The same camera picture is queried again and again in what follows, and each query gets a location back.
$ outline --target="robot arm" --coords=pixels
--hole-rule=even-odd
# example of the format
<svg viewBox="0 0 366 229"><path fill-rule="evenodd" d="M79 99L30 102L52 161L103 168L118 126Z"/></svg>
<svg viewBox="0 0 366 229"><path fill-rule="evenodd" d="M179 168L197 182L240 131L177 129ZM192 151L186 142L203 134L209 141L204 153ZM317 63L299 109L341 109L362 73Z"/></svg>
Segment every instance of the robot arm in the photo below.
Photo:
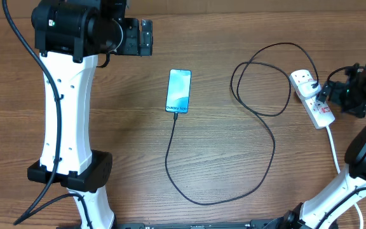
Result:
<svg viewBox="0 0 366 229"><path fill-rule="evenodd" d="M110 153L91 150L88 137L90 94L98 54L152 55L152 22L125 18L126 0L42 0L32 12L35 46L60 95L62 135L54 183L79 197L81 229L116 228L105 190L112 168ZM28 179L47 183L53 174L57 138L55 98L46 75L46 132L43 153L28 168Z"/></svg>
<svg viewBox="0 0 366 229"><path fill-rule="evenodd" d="M347 72L347 74L349 74L349 80L346 84L331 82L336 92L330 93L330 101L339 102L345 112L363 117L366 112L366 71ZM277 228L332 228L332 223L342 213L365 198L366 127L349 145L344 161L346 165L340 174L316 197L289 211Z"/></svg>

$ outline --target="wood grain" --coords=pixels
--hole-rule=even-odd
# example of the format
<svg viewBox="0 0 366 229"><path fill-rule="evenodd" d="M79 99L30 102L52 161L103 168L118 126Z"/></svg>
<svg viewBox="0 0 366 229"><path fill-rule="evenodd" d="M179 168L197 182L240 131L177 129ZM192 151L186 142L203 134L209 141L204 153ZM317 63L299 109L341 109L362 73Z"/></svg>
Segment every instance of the wood grain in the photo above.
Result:
<svg viewBox="0 0 366 229"><path fill-rule="evenodd" d="M164 112L168 72L193 72L190 110L180 115L169 157L170 173L188 197L211 202L252 189L261 179L272 140L256 117L229 91L232 71L263 46L281 41L304 47L316 63L320 81L332 70L366 61L366 12L244 13L155 15L152 57L113 57L97 69L91 92L90 142L111 152L107 184L118 221L194 223L249 221L283 215L314 197L336 175L325 130L315 130L292 93L287 110L265 118L276 139L276 153L264 184L251 196L228 204L202 207L173 189L164 168L173 115ZM30 44L28 19L15 20ZM292 46L261 53L258 61L287 73L309 69L307 58ZM339 80L344 76L337 75ZM283 75L252 66L240 87L252 108L274 113L286 100ZM331 106L332 131L339 160L366 124ZM5 20L0 20L0 228L31 204L43 187L29 182L26 168L43 147L42 72ZM45 200L65 193L54 185ZM366 199L360 202L366 226ZM72 200L64 200L15 228L54 228L79 221ZM354 209L339 219L341 228L358 228Z"/></svg>
<svg viewBox="0 0 366 229"><path fill-rule="evenodd" d="M41 0L8 1L13 18L29 18ZM295 11L366 11L361 0L133 0L126 15L251 13ZM0 18L4 18L0 1Z"/></svg>

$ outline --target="black charging cable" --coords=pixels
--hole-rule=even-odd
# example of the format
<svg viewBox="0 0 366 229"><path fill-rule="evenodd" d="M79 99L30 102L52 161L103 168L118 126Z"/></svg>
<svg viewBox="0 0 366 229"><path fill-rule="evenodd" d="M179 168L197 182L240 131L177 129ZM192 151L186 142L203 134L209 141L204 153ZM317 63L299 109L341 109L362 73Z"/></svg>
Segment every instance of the black charging cable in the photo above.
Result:
<svg viewBox="0 0 366 229"><path fill-rule="evenodd" d="M15 23L13 22L10 12L8 10L8 5L7 5L6 0L2 0L2 6L3 6L5 17L9 23L9 25L11 26L12 31L15 33L15 35L17 35L19 41L22 43L22 45L29 52L29 54L33 57L33 59L36 61L36 63L39 65L39 67L42 69L42 71L46 75L46 78L48 79L51 89L53 91L53 96L54 96L54 100L55 100L55 104L56 104L56 116L57 116L57 137L56 137L55 159L53 161L53 170L52 170L50 178L49 178L48 182L46 183L46 186L43 188L42 192L37 196L37 198L32 203L32 205L30 205L30 207L13 223L14 225L17 225L17 224L25 221L29 217L33 216L35 213L39 212L43 208L49 206L50 204L56 202L57 200L62 199L59 197L56 199L53 199L53 200L49 201L48 203L44 204L44 207L40 207L40 208L36 209L34 212L32 212L32 210L41 201L41 199L44 197L46 192L49 190L51 184L53 183L53 180L55 179L55 176L57 173L58 163L60 162L60 143L62 140L62 107L60 105L60 100L62 99L62 97L58 93L55 81L53 80L53 77L51 77L49 70L43 64L42 60L38 57L38 55L29 46L29 44L26 42L25 38L22 36L22 34L19 32L18 28L16 27ZM83 203L83 209L85 212L88 226L91 229L93 229L90 218L88 216L87 207L86 207L86 203L85 203L83 196L78 193L71 193L71 195L69 195L69 196L78 197L79 200Z"/></svg>
<svg viewBox="0 0 366 229"><path fill-rule="evenodd" d="M312 66L313 66L313 69L315 70L315 73L316 73L316 78L317 78L317 83L314 84L315 86L314 87L317 87L318 86L318 73L317 73L317 70L316 70L316 66L313 62L313 60L311 59L311 57L309 56L309 54L302 48L300 47L299 45L297 44L294 44L294 43L276 43L276 44L273 44L273 45L269 45L267 47L264 47L262 49L260 49L258 52L256 52L249 61L247 62L242 62L241 64L238 64L238 66L236 66L234 72L233 72L233 75L231 77L231 81L230 81L230 87L231 87L231 93L233 94L234 98L244 107L246 108L247 110L249 110L252 114L254 114L261 122L262 124L265 126L266 130L269 132L271 138L272 138L272 142L273 142L273 150L272 150L272 155L271 155L271 158L269 160L269 163L268 163L268 167L265 171L265 174L263 175L261 181L259 182L259 184L253 188L252 190L250 190L249 192L243 194L243 195L240 195L238 197L234 197L234 198L230 198L230 199L227 199L227 200L221 200L221 201L217 201L217 202L210 202L210 203L200 203L200 202L197 202L197 201L194 201L192 199L190 199L189 197L187 197L185 194L183 194L183 192L177 187L177 185L174 183L172 177L170 176L169 174L169 170L168 170L168 156L169 156L169 150L170 150L170 145L172 143L172 139L173 139L173 133L175 132L175 126L176 126L176 121L177 121L177 116L178 114L175 113L174 114L174 122L173 122L173 128L172 128L172 134L170 136L170 140L169 140L169 145L168 145L168 149L166 151L166 157L165 157L165 169L166 169L166 174L170 180L170 182L172 183L172 185L175 187L175 189L188 201L194 203L194 204L197 204L197 205L202 205L202 206L208 206L208 205L216 205L216 204L223 204L223 203L227 203L227 202L231 202L231 201L235 201L235 200L239 200L241 198L244 198L246 196L249 196L250 194L252 194L253 192L255 192L261 185L262 183L264 182L268 172L269 172L269 169L271 167L271 164L272 164L272 161L273 161L273 157L275 155L275 148L276 148L276 142L275 142L275 137L273 136L273 133L271 131L271 129L268 127L268 125L266 124L266 122L261 118L261 116L270 116L270 117L274 117L274 116L278 116L280 114L282 114L284 112L284 110L286 109L287 105L289 104L289 100L290 100L290 95L292 93L292 86L291 86L291 82L290 82L290 79L289 79L289 76L288 74L286 74L285 71L283 71L282 69L280 69L279 67L276 67L276 66L273 66L271 64L267 64L267 63L262 63L262 62L254 62L254 59L256 57L256 55L258 53L260 53L261 51L267 49L267 48L270 48L272 46L276 46L276 45L293 45L293 46L296 46L298 47L299 49L301 49L307 56L307 58L310 60ZM250 65L250 64L259 64L259 65L263 65L263 66L267 66L267 67L271 67L273 69L276 69L278 70L279 72L281 72L283 75L285 75L286 79L288 80L288 85L289 85L289 90L288 90L288 97L287 97L287 101L283 107L283 109L281 111L279 111L278 113L276 114L263 114L263 113L260 113L260 112L257 112L257 111L254 111L253 109L249 108L242 100L241 100L241 97L240 97L240 83L241 83L241 79L244 75L244 72L245 70L247 69L247 67ZM236 87L236 93L234 92L234 88L233 88L233 80L234 80L234 76L235 76L235 73L237 72L238 68L241 67L242 65L245 65L244 69L242 70L242 73L241 73L241 76L238 80L238 84L237 84L237 87Z"/></svg>
<svg viewBox="0 0 366 229"><path fill-rule="evenodd" d="M330 78L335 74L335 73L338 73L339 71L342 71L342 70L358 70L358 69L363 69L363 70L366 70L366 66L346 66L346 67L340 67L339 69L336 69L334 70L332 73L329 74L329 76L327 77L327 85L331 88L331 89L340 89L340 88L343 88L343 87L335 87L333 85L330 84Z"/></svg>

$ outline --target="phone screen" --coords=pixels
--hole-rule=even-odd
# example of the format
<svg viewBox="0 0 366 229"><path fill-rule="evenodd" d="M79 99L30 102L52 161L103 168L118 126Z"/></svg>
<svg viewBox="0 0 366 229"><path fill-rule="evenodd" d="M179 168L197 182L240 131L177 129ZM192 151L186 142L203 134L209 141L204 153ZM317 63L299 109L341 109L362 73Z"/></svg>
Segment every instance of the phone screen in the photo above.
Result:
<svg viewBox="0 0 366 229"><path fill-rule="evenodd" d="M166 111L173 113L187 113L189 111L189 94L191 71L172 69L169 75Z"/></svg>

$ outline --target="white power strip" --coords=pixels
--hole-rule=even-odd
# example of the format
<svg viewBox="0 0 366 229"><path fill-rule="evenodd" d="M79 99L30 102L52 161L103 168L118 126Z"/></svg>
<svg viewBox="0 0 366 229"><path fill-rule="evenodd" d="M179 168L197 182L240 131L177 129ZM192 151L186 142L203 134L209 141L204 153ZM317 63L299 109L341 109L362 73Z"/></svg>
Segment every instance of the white power strip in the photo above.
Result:
<svg viewBox="0 0 366 229"><path fill-rule="evenodd" d="M321 87L320 85L317 88L312 87L316 81L308 70L292 72L290 81L317 129L330 125L336 119L326 102L316 100Z"/></svg>

